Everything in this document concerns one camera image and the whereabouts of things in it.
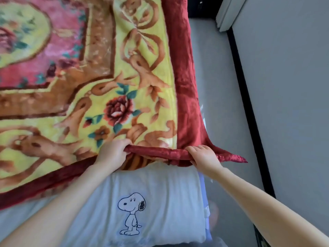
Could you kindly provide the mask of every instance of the person's left arm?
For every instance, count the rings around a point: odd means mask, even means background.
[[[98,154],[94,165],[58,197],[39,210],[1,243],[0,247],[33,246],[57,247],[62,242],[81,207],[93,191],[125,161],[124,148],[128,139],[107,142]]]

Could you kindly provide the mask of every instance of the snoopy drawing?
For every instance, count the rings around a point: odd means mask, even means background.
[[[119,201],[118,208],[129,212],[129,216],[125,222],[128,229],[120,231],[121,235],[133,236],[139,234],[137,228],[141,228],[142,226],[137,222],[136,212],[144,210],[145,206],[145,199],[138,192],[135,192],[129,197],[123,198]]]

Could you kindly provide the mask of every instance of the white bed sheet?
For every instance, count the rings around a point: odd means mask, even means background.
[[[131,198],[135,198],[141,210],[128,212],[130,198],[122,200],[120,206],[118,202],[132,194]],[[0,211],[0,241],[54,197]],[[137,220],[140,227],[124,234],[132,220]],[[195,167],[157,162],[133,172],[119,171],[106,178],[79,212],[61,246],[149,247],[205,239],[204,208]]]

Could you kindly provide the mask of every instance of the floor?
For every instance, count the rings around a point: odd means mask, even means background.
[[[224,166],[263,189],[227,35],[218,32],[214,20],[190,19],[190,25],[199,102],[208,135],[215,145],[248,161]],[[221,237],[228,247],[257,246],[253,224],[236,202],[210,179],[206,179],[206,189],[208,200],[220,210],[212,236]]]

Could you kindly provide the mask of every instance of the hand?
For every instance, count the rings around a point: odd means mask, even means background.
[[[130,139],[113,140],[105,142],[93,166],[97,167],[106,176],[119,169],[126,160],[128,153],[124,152],[127,145],[131,145]]]
[[[215,179],[218,171],[223,169],[216,154],[213,150],[206,145],[188,146],[186,150],[192,155],[193,160],[191,163],[197,168],[198,171]]]

